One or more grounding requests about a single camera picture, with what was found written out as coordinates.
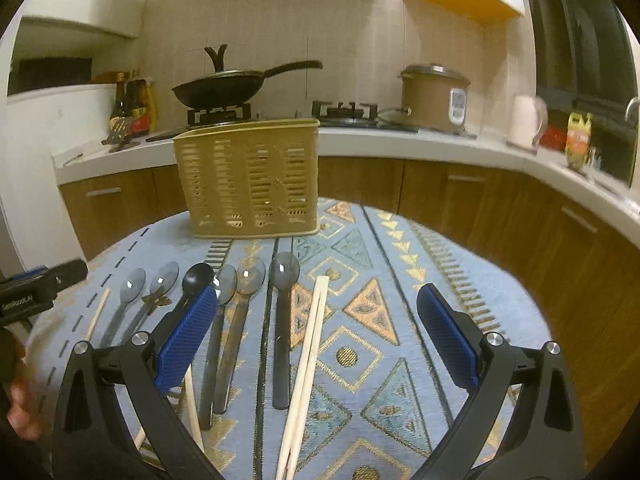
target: table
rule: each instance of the table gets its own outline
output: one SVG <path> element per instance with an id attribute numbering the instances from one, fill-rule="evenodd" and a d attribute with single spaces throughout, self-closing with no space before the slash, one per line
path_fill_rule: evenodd
<path id="1" fill-rule="evenodd" d="M 191 237 L 188 213 L 181 213 L 129 235 L 94 258 L 87 280 L 60 294 L 28 342 L 34 402 L 45 425 L 43 447 L 50 449 L 57 391 L 73 344 L 82 339 L 103 289 L 109 287 L 112 293 L 92 337 L 97 344 L 118 307 L 121 283 L 136 267 L 146 270 L 146 294 L 149 280 L 169 261 L 180 265 L 181 280 L 197 262 L 219 269 L 258 256 L 268 267 L 279 251 L 293 251 L 301 273 L 291 304 L 292 381 L 314 279 L 329 276 L 299 479 L 408 479 L 452 424 L 466 391 L 453 384 L 417 318 L 415 298 L 424 283 L 434 283 L 484 332 L 500 332 L 514 344 L 532 348 L 551 339 L 537 306 L 514 278 L 443 236 L 398 215 L 353 203 L 320 198 L 318 208 L 321 230 L 311 237 L 197 240 Z M 286 421 L 286 412 L 271 405 L 275 293 L 265 282 L 252 298 L 228 411 L 202 435 L 206 455 L 229 480 L 275 475 Z M 172 304 L 180 294 L 178 281 L 168 294 Z M 140 305 L 136 300 L 127 308 L 116 341 Z M 151 331 L 168 308 L 158 308 L 143 329 Z M 232 300 L 225 311 L 223 342 L 234 308 Z M 208 338 L 193 363 L 196 402 Z M 512 387 L 478 463 L 497 450 L 517 393 Z M 140 424 L 124 387 L 119 387 L 118 398 L 135 436 Z M 168 398 L 186 421 L 184 389 L 174 388 Z M 148 442 L 142 453 L 158 463 Z"/>

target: rice cooker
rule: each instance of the rice cooker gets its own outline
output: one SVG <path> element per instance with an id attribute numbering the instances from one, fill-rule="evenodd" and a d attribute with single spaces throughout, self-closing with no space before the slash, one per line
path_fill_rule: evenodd
<path id="1" fill-rule="evenodd" d="M 412 111 L 403 123 L 456 134 L 465 131 L 469 79 L 439 64 L 409 65 L 400 77 L 402 106 Z"/>

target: white countertop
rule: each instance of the white countertop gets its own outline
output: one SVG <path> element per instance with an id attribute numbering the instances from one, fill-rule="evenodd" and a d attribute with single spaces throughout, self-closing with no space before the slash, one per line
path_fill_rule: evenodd
<path id="1" fill-rule="evenodd" d="M 58 185 L 124 171 L 175 164 L 173 140 L 145 142 L 117 153 L 110 146 L 90 142 L 54 157 Z M 74 156 L 84 153 L 77 160 Z M 470 139 L 421 130 L 417 134 L 394 130 L 320 128 L 318 155 L 373 156 L 437 160 L 522 171 L 553 187 L 592 211 L 640 248 L 640 196 L 610 176 L 590 171 L 606 191 L 566 168 L 564 155 L 540 148 L 537 155 L 510 148 L 494 139 Z"/>

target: chopstick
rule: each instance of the chopstick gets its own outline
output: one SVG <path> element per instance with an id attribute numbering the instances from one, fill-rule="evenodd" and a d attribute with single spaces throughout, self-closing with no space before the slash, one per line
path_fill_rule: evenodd
<path id="1" fill-rule="evenodd" d="M 187 413 L 189 415 L 189 425 L 191 427 L 191 437 L 198 444 L 201 452 L 204 452 L 204 443 L 202 441 L 202 434 L 200 433 L 200 426 L 198 424 L 198 412 L 196 410 L 196 399 L 193 392 L 193 373 L 191 372 L 191 365 L 187 368 L 187 373 L 184 375 L 184 389 L 185 398 L 187 402 Z M 140 431 L 134 439 L 136 449 L 140 451 L 142 444 L 146 439 L 144 428 L 140 428 Z"/>
<path id="2" fill-rule="evenodd" d="M 191 365 L 189 365 L 189 368 L 187 368 L 187 373 L 184 375 L 184 389 L 186 390 L 187 413 L 189 414 L 191 437 L 193 437 L 193 439 L 196 441 L 196 444 L 198 444 L 201 452 L 204 452 L 202 434 L 200 433 L 200 425 L 198 424 L 196 397 L 193 393 L 193 374 L 191 373 Z"/>
<path id="3" fill-rule="evenodd" d="M 91 336 L 94 334 L 95 325 L 96 323 L 98 323 L 98 318 L 100 317 L 100 314 L 104 309 L 104 305 L 107 303 L 107 298 L 109 297 L 110 292 L 111 292 L 110 288 L 105 288 L 104 292 L 102 293 L 102 297 L 100 298 L 100 303 L 98 304 L 98 308 L 95 310 L 95 314 L 91 319 L 91 323 L 89 323 L 89 328 L 86 329 L 86 334 L 84 335 L 84 339 L 86 341 L 90 341 Z"/>
<path id="4" fill-rule="evenodd" d="M 287 415 L 282 444 L 280 445 L 276 480 L 282 480 L 286 468 L 288 468 L 287 479 L 293 478 L 296 471 L 296 463 L 298 462 L 305 429 L 306 412 L 308 411 L 311 388 L 316 371 L 328 287 L 329 278 L 327 276 L 318 276 L 316 278 L 308 323 L 306 324 L 305 339 L 302 344 L 300 362 L 298 363 L 296 383 L 289 407 L 289 415 Z"/>

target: yellow utensil basket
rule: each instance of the yellow utensil basket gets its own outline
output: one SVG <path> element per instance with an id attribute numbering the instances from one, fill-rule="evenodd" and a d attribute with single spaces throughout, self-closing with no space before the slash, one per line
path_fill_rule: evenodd
<path id="1" fill-rule="evenodd" d="M 175 137 L 193 235 L 317 233 L 318 126 L 310 119 L 251 121 Z"/>

